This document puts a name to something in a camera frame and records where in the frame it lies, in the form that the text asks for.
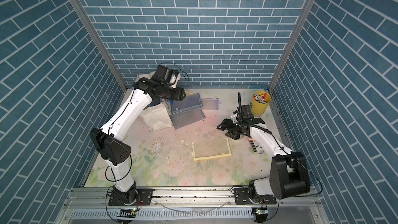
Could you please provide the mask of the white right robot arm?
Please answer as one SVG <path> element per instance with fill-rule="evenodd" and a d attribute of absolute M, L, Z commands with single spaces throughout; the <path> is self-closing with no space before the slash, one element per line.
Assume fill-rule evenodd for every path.
<path fill-rule="evenodd" d="M 280 143 L 265 122 L 254 117 L 249 105 L 239 106 L 217 129 L 226 131 L 226 136 L 234 140 L 243 135 L 252 138 L 272 157 L 269 176 L 249 183 L 248 190 L 252 200 L 256 201 L 267 195 L 284 199 L 310 192 L 311 183 L 305 156 Z"/>

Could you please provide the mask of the pale purple mesh pouch back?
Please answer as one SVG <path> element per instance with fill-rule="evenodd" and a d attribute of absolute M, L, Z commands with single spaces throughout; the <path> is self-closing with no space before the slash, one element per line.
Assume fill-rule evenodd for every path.
<path fill-rule="evenodd" d="M 210 99 L 210 98 L 201 98 L 202 101 L 202 110 L 212 110 L 217 111 L 219 109 L 219 99 Z"/>

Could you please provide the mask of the grey blue zipper pouch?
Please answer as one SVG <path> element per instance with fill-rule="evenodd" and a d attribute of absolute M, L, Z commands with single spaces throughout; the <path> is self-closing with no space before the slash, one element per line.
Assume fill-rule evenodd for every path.
<path fill-rule="evenodd" d="M 177 114 L 190 109 L 202 107 L 202 99 L 199 93 L 186 96 L 182 101 L 173 101 L 170 103 L 170 113 Z"/>

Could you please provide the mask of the grey mesh pouch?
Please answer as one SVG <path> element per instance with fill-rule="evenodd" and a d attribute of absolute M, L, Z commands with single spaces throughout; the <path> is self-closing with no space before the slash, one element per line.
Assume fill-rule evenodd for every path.
<path fill-rule="evenodd" d="M 193 124 L 195 122 L 198 122 L 205 118 L 206 116 L 204 115 L 203 111 L 199 108 L 170 115 L 170 119 L 172 121 L 175 130 Z"/>

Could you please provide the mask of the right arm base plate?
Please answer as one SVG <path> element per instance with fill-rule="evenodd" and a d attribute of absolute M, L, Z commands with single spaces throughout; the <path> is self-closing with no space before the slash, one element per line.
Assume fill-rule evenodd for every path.
<path fill-rule="evenodd" d="M 230 188 L 230 192 L 234 195 L 235 204 L 276 204 L 277 200 L 273 195 L 259 195 L 251 186 L 235 185 Z"/>

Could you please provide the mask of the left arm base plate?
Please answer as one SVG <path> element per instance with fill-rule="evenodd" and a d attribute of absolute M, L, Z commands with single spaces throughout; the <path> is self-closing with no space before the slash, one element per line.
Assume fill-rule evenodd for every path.
<path fill-rule="evenodd" d="M 150 205 L 153 192 L 154 190 L 151 188 L 133 188 L 127 192 L 122 192 L 112 186 L 112 189 L 107 193 L 107 203 L 110 206 L 146 206 Z"/>

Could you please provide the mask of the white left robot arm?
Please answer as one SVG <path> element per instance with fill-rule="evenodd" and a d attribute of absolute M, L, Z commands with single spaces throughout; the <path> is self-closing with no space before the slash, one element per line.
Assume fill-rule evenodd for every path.
<path fill-rule="evenodd" d="M 110 182 L 121 193 L 127 193 L 135 187 L 130 174 L 132 168 L 132 148 L 123 142 L 128 129 L 150 105 L 153 100 L 165 99 L 182 101 L 186 94 L 177 86 L 180 71 L 160 64 L 151 78 L 140 78 L 121 108 L 102 127 L 90 131 L 96 150 L 105 160 L 111 173 Z"/>

